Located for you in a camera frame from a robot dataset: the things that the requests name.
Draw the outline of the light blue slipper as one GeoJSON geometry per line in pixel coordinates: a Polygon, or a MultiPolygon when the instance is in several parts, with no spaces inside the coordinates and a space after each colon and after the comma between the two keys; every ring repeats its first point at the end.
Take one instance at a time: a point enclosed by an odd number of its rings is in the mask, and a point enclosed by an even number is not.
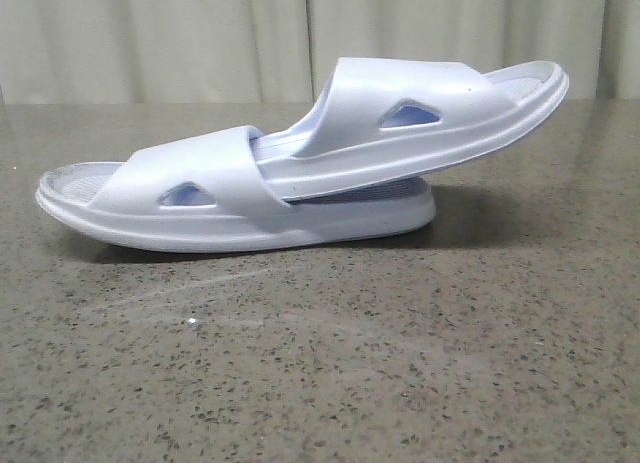
{"type": "Polygon", "coordinates": [[[435,216],[418,178],[337,197],[288,203],[259,171],[252,126],[149,147],[126,162],[45,173],[36,200],[92,238],[162,252],[257,251],[374,238],[418,229],[435,216]]]}
{"type": "Polygon", "coordinates": [[[251,146],[284,199],[339,193],[500,150],[550,116],[568,87],[549,61],[480,73],[456,62],[341,58],[302,120],[251,146]]]}

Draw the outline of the white pleated curtain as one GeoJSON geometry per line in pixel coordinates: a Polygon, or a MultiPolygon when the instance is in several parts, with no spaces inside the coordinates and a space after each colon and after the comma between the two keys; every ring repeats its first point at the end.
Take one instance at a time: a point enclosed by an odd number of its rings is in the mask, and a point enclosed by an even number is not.
{"type": "Polygon", "coordinates": [[[1,100],[302,102],[341,56],[560,63],[639,94],[639,0],[1,0],[1,100]]]}

